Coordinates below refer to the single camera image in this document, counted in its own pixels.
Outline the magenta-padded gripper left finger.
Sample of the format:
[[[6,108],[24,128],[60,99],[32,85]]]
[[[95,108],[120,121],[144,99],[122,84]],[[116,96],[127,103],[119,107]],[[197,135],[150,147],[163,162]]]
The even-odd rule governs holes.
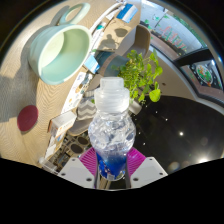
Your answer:
[[[89,148],[80,157],[71,157],[58,176],[84,188],[97,188],[100,178],[95,150]]]

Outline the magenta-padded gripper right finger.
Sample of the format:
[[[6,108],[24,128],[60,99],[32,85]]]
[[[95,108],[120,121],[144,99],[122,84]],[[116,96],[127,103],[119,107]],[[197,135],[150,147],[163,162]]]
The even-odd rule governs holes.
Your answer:
[[[146,157],[134,147],[127,154],[126,187],[140,188],[167,176],[154,157]]]

